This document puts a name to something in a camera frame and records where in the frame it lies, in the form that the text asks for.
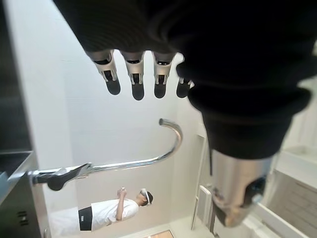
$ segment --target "curved metal handle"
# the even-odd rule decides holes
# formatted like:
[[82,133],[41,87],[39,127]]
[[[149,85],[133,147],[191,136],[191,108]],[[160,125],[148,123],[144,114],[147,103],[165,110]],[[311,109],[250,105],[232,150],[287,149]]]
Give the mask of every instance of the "curved metal handle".
[[165,154],[147,159],[137,160],[131,162],[115,163],[108,165],[93,166],[91,163],[87,163],[81,166],[58,168],[52,170],[42,170],[30,172],[32,176],[33,184],[47,183],[49,188],[55,191],[61,190],[63,186],[73,180],[87,177],[89,174],[110,170],[124,170],[131,168],[138,168],[148,166],[161,162],[168,157],[172,156],[182,143],[183,133],[180,126],[170,120],[160,119],[158,122],[161,126],[172,129],[176,134],[176,139],[173,147]]
[[167,153],[165,153],[163,155],[160,155],[160,156],[157,156],[157,157],[154,157],[151,159],[147,159],[147,160],[138,160],[138,161],[115,163],[115,164],[109,164],[109,165],[93,166],[92,172],[94,173],[94,172],[99,172],[99,171],[143,167],[143,166],[155,164],[157,162],[161,162],[161,161],[167,159],[168,157],[172,156],[178,150],[179,146],[182,143],[182,139],[183,139],[182,130],[178,124],[176,124],[170,120],[166,120],[166,119],[161,118],[158,123],[161,126],[165,126],[165,127],[172,129],[176,134],[176,139],[175,139],[174,145],[170,149],[170,151],[168,151]]

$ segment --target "floor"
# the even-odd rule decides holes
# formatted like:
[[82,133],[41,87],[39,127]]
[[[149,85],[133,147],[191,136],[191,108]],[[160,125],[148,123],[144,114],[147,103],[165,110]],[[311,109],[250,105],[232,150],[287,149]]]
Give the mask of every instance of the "floor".
[[190,225],[191,217],[181,218],[170,223],[175,238],[214,238],[199,219],[196,219],[193,230],[190,230]]
[[149,236],[146,238],[174,238],[170,231],[162,232],[153,236]]

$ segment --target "black shorts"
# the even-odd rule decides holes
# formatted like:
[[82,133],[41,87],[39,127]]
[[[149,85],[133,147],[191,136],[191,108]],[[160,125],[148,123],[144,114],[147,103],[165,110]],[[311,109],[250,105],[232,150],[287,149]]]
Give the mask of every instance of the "black shorts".
[[86,207],[78,211],[79,227],[81,231],[91,231],[93,222],[93,211],[91,207]]

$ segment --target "black fingertip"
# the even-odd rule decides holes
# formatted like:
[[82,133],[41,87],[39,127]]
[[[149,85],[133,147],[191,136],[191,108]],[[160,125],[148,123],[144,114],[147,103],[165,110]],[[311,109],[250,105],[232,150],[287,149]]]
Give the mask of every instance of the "black fingertip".
[[106,82],[109,93],[118,95],[121,91],[119,80]]
[[188,95],[188,91],[190,89],[190,85],[187,83],[178,83],[177,89],[176,89],[176,95],[179,98],[186,98]]
[[135,100],[142,100],[144,97],[144,86],[143,84],[134,84],[132,85],[132,95]]
[[157,98],[162,98],[166,93],[166,84],[155,84],[154,86],[154,95]]

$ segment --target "white t-shirt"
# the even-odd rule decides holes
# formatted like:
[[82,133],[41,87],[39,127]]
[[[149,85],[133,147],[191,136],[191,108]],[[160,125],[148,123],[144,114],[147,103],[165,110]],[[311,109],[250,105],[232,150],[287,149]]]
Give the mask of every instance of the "white t-shirt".
[[[101,227],[109,226],[112,223],[117,222],[115,217],[117,214],[118,204],[119,199],[91,204],[93,212],[92,232],[100,229]],[[135,201],[131,199],[124,199],[122,213],[123,221],[134,217],[138,211],[139,205]]]
[[[109,226],[116,220],[119,199],[92,203],[92,232]],[[138,204],[131,199],[124,199],[122,220],[133,217],[139,211]],[[80,234],[78,207],[49,214],[52,237],[64,237]]]

